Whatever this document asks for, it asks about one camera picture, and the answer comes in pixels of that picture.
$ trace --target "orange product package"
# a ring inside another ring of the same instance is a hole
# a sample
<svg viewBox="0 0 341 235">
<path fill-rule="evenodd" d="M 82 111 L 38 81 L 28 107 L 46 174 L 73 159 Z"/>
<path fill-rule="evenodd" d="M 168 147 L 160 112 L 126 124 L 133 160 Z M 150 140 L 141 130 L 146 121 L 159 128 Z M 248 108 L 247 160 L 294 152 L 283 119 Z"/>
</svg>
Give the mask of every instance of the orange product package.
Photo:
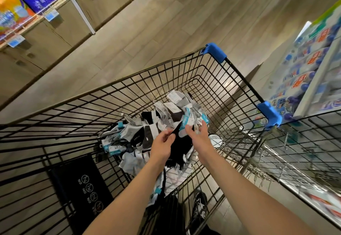
<svg viewBox="0 0 341 235">
<path fill-rule="evenodd" d="M 34 12 L 22 0 L 0 0 L 0 40 L 8 30 L 33 16 Z"/>
</svg>

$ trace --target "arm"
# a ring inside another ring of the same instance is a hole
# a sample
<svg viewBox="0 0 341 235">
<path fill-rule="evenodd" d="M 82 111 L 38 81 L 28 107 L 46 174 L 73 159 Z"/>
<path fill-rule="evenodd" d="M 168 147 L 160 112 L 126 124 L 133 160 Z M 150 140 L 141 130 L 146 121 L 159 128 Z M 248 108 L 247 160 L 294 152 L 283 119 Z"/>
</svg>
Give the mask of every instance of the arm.
<svg viewBox="0 0 341 235">
<path fill-rule="evenodd" d="M 126 189 L 89 225 L 83 235 L 137 234 L 158 175 L 171 154 L 175 135 L 161 132 L 153 141 L 150 158 Z"/>
<path fill-rule="evenodd" d="M 208 169 L 251 235 L 314 234 L 300 218 L 252 184 L 217 153 L 208 138 L 204 121 L 200 131 L 196 134 L 186 126 L 200 162 Z"/>
</svg>

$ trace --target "metal pole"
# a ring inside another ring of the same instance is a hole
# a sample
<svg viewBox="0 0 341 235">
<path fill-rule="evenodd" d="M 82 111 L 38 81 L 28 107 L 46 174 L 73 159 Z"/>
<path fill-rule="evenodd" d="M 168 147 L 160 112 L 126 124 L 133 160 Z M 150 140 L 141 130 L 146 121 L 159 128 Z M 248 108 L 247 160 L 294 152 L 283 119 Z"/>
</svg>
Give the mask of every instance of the metal pole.
<svg viewBox="0 0 341 235">
<path fill-rule="evenodd" d="M 78 13 L 80 14 L 80 16 L 83 18 L 84 22 L 86 23 L 86 25 L 88 26 L 88 28 L 90 29 L 91 34 L 95 34 L 96 31 L 93 29 L 93 27 L 91 26 L 90 22 L 88 21 L 87 17 L 85 16 L 83 10 L 80 8 L 80 6 L 78 5 L 76 0 L 71 0 L 71 2 L 73 3 L 73 5 L 76 7 Z"/>
</svg>

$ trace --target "left hand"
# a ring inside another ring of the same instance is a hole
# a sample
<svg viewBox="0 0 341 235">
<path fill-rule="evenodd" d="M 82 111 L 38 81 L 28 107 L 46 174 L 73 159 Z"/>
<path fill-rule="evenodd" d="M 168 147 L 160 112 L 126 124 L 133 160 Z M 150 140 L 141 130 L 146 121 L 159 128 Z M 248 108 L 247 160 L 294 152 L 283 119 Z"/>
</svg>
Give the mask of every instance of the left hand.
<svg viewBox="0 0 341 235">
<path fill-rule="evenodd" d="M 171 154 L 171 145 L 175 140 L 175 134 L 172 130 L 165 129 L 153 141 L 148 162 L 156 164 L 158 173 L 161 173 L 165 167 L 166 161 Z"/>
</svg>

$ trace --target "blue price tag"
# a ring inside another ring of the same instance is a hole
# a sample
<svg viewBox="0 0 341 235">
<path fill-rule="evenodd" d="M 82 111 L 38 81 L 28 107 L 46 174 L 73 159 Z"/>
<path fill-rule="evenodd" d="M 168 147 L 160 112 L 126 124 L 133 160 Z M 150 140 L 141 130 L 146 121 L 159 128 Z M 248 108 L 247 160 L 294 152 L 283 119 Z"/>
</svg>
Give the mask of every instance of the blue price tag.
<svg viewBox="0 0 341 235">
<path fill-rule="evenodd" d="M 9 42 L 8 45 L 12 48 L 15 48 L 18 44 L 20 44 L 22 41 L 24 41 L 25 38 L 19 34 L 16 34 L 15 37 L 13 37 Z"/>
<path fill-rule="evenodd" d="M 51 20 L 56 18 L 58 15 L 59 15 L 58 11 L 54 9 L 53 11 L 51 11 L 50 13 L 45 15 L 45 18 L 46 18 L 47 21 L 50 22 Z"/>
</svg>

